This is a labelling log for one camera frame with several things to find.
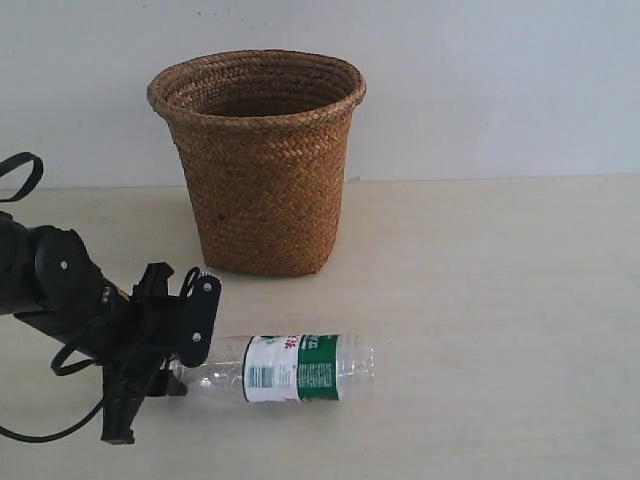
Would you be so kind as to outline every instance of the plastic bottle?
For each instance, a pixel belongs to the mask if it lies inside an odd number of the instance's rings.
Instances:
[[[366,400],[375,385],[374,349],[353,333],[214,337],[203,365],[171,369],[189,394],[226,402]]]

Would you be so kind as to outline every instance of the beige table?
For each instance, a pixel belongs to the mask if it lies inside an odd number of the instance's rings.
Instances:
[[[113,281],[201,265],[182,189],[39,191],[21,222],[73,227]],[[367,405],[151,399],[137,444],[101,419],[58,443],[0,440],[10,479],[637,479],[640,178],[355,184],[317,276],[221,273],[217,335],[358,330],[377,347]],[[0,328],[0,423],[51,433],[98,399],[59,379],[58,345]]]

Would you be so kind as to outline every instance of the woven basket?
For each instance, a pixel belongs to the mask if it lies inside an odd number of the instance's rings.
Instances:
[[[361,73],[332,57],[226,52],[161,72],[148,100],[184,169],[207,266],[317,273],[333,250]]]

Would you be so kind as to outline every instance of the green and white label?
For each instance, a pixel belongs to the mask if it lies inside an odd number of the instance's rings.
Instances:
[[[250,403],[338,400],[336,335],[254,337],[244,362]]]

